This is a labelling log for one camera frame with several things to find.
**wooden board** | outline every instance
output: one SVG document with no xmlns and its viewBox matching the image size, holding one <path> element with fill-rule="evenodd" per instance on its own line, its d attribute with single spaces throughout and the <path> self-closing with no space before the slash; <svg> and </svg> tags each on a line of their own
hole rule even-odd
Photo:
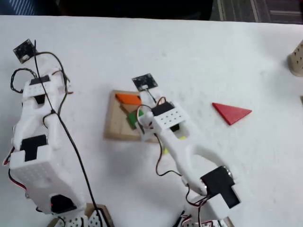
<svg viewBox="0 0 303 227">
<path fill-rule="evenodd" d="M 137 129 L 133 130 L 127 119 L 125 112 L 120 107 L 120 102 L 116 99 L 116 94 L 139 95 L 139 92 L 113 90 L 109 97 L 109 105 L 106 115 L 104 137 L 116 140 L 141 140 Z M 158 142 L 156 138 L 147 142 Z"/>
</svg>

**red tangram piece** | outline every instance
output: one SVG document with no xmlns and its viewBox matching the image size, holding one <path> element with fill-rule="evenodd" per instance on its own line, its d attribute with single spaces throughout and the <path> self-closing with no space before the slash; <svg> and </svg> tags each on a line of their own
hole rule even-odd
<svg viewBox="0 0 303 227">
<path fill-rule="evenodd" d="M 234 124 L 251 112 L 251 110 L 219 103 L 213 103 L 213 106 L 229 125 Z"/>
</svg>

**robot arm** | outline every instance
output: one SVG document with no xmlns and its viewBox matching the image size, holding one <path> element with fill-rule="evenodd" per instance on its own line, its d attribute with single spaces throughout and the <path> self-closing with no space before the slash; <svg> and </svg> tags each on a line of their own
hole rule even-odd
<svg viewBox="0 0 303 227">
<path fill-rule="evenodd" d="M 151 83 L 150 78 L 142 79 L 146 76 L 139 77 L 140 84 L 135 83 L 140 91 L 142 104 L 150 107 L 144 109 L 144 115 L 138 117 L 136 123 L 142 140 L 146 141 L 154 134 L 157 135 L 175 160 L 185 186 L 200 195 L 196 201 L 201 196 L 208 197 L 200 208 L 201 222 L 220 220 L 229 216 L 242 201 L 241 188 L 236 181 L 235 171 L 218 152 L 206 148 L 201 143 L 199 129 L 187 113 L 176 102 L 168 102 L 162 97 L 159 88 L 154 86 L 156 83 Z M 150 89 L 149 94 L 157 100 L 156 103 L 148 97 L 146 89 Z M 217 168 L 201 176 L 193 168 L 194 155 L 215 163 Z M 187 204 L 186 211 L 192 217 L 197 217 L 196 207 Z"/>
<path fill-rule="evenodd" d="M 41 79 L 53 108 L 58 110 L 64 87 L 62 75 L 50 73 Z M 55 114 L 49 115 L 51 107 L 39 79 L 25 84 L 22 104 L 12 139 L 15 147 L 9 163 L 12 175 L 24 184 L 27 195 L 45 214 L 78 214 L 86 203 L 60 162 L 64 150 L 60 149 L 59 119 Z"/>
</svg>

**white table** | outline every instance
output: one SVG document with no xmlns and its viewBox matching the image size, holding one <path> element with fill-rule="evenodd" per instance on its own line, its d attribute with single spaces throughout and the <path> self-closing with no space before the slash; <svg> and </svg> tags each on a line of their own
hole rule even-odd
<svg viewBox="0 0 303 227">
<path fill-rule="evenodd" d="M 103 139 L 110 91 L 135 91 L 131 78 L 149 72 L 197 121 L 201 141 L 238 169 L 247 203 L 231 215 L 236 226 L 302 224 L 303 79 L 285 63 L 303 38 L 302 26 L 2 16 L 0 31 L 1 158 L 21 114 L 21 95 L 9 88 L 12 72 L 21 67 L 12 49 L 36 39 L 39 51 L 59 56 L 72 80 L 75 93 L 62 117 L 96 201 L 107 205 L 117 227 L 169 227 L 185 202 L 186 189 L 177 176 L 155 174 L 159 145 Z M 30 76 L 16 77 L 17 86 L 26 79 Z M 253 112 L 228 126 L 212 102 Z M 66 166 L 90 201 L 70 145 L 64 155 L 72 158 Z M 171 167 L 173 160 L 166 155 L 160 169 Z M 35 211 L 33 202 L 9 182 L 7 168 L 0 173 L 1 226 L 46 226 L 51 217 Z"/>
</svg>

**small circuit board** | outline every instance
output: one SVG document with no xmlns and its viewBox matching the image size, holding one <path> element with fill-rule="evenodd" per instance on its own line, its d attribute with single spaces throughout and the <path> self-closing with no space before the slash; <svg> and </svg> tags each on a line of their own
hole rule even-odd
<svg viewBox="0 0 303 227">
<path fill-rule="evenodd" d="M 152 89 L 157 87 L 158 84 L 150 73 L 143 76 L 135 77 L 132 79 L 138 91 L 144 91 L 146 89 Z"/>
<path fill-rule="evenodd" d="M 15 55 L 19 59 L 20 63 L 23 64 L 27 60 L 29 60 L 31 57 L 34 56 L 35 53 L 35 47 L 32 44 L 32 42 L 27 39 L 22 44 L 17 46 L 14 50 Z"/>
</svg>

